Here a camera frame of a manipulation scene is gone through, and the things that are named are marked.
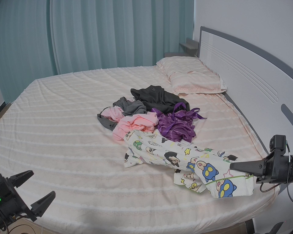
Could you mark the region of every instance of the headboard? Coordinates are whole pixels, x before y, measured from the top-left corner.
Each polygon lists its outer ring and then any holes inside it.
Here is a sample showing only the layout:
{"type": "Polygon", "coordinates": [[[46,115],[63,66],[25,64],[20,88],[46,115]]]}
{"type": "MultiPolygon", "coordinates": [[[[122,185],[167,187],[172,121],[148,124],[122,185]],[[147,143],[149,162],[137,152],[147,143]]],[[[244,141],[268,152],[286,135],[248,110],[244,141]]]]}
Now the headboard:
{"type": "Polygon", "coordinates": [[[198,57],[227,85],[226,97],[269,150],[273,135],[293,146],[293,69],[244,40],[200,28],[198,57]]]}

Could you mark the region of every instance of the purple satin garment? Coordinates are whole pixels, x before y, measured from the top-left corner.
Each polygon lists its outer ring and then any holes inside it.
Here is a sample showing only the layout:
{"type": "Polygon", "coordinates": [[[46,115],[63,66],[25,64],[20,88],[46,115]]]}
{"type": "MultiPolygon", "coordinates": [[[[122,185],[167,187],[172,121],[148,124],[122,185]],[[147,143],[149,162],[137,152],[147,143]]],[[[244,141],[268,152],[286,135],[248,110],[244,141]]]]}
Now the purple satin garment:
{"type": "Polygon", "coordinates": [[[198,114],[199,108],[193,108],[190,111],[180,110],[176,113],[175,110],[182,105],[186,108],[183,102],[179,102],[174,106],[173,113],[165,115],[156,108],[151,111],[157,113],[159,124],[157,128],[162,136],[171,141],[181,141],[182,139],[191,142],[192,138],[196,136],[194,132],[194,125],[192,122],[194,119],[206,119],[198,114]]]}

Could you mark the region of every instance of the curtain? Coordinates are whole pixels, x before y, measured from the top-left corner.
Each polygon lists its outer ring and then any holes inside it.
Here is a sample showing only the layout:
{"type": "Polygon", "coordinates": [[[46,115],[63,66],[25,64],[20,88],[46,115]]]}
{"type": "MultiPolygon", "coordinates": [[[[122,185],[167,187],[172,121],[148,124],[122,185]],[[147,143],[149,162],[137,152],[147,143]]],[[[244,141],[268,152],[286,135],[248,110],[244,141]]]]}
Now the curtain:
{"type": "Polygon", "coordinates": [[[192,38],[193,14],[194,0],[2,0],[5,101],[37,78],[155,65],[164,52],[182,51],[179,42],[192,38]]]}

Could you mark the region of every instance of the pillow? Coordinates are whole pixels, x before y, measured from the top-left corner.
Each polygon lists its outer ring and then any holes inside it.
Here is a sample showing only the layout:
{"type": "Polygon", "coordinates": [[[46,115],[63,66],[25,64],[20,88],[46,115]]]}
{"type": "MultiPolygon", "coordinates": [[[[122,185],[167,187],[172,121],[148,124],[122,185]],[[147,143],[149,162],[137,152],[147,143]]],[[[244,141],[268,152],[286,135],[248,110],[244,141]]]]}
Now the pillow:
{"type": "Polygon", "coordinates": [[[220,76],[210,71],[197,57],[174,56],[157,65],[171,82],[173,93],[222,93],[227,90],[220,76]]]}

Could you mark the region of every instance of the bed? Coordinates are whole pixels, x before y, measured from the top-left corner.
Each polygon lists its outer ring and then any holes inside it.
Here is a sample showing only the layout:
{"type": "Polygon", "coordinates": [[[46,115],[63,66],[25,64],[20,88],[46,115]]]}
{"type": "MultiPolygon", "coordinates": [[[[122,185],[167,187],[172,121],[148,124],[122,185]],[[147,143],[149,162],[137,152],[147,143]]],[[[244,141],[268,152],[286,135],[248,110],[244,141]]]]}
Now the bed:
{"type": "MultiPolygon", "coordinates": [[[[229,89],[227,69],[216,70],[220,64],[213,62],[208,42],[202,43],[200,59],[219,73],[233,96],[236,87],[229,89]]],[[[35,80],[13,102],[0,119],[0,170],[4,176],[34,171],[17,189],[26,204],[56,192],[37,224],[64,234],[204,233],[249,220],[272,204],[279,187],[261,193],[255,185],[252,196],[214,199],[208,191],[198,195],[175,185],[171,168],[124,168],[127,147],[113,140],[111,131],[97,121],[97,113],[131,96],[131,88],[149,85],[172,92],[158,66],[112,68],[35,80]]],[[[208,118],[194,122],[193,143],[233,152],[245,161],[267,155],[247,120],[223,94],[179,96],[208,118]]],[[[268,144],[265,140],[274,134],[260,139],[268,144]]]]}

